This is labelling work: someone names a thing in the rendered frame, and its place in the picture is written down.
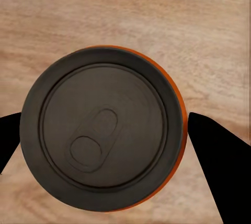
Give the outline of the can of soda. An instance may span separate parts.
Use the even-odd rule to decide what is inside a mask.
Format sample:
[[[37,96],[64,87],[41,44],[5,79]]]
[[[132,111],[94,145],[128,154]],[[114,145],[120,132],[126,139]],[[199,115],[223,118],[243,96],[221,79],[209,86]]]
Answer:
[[[90,46],[50,65],[20,117],[25,162],[70,206],[108,213],[156,195],[183,158],[188,119],[168,72],[135,50]]]

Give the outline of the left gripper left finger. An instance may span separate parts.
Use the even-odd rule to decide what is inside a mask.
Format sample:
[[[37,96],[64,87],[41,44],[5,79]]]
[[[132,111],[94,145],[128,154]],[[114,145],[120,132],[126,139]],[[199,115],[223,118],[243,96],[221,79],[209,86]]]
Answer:
[[[0,118],[0,174],[20,143],[21,113]]]

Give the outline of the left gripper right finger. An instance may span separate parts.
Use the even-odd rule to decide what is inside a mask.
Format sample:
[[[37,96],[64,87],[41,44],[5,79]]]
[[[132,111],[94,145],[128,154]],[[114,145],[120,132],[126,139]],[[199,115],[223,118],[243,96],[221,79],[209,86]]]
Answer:
[[[194,112],[189,113],[188,135],[223,224],[251,224],[251,146]]]

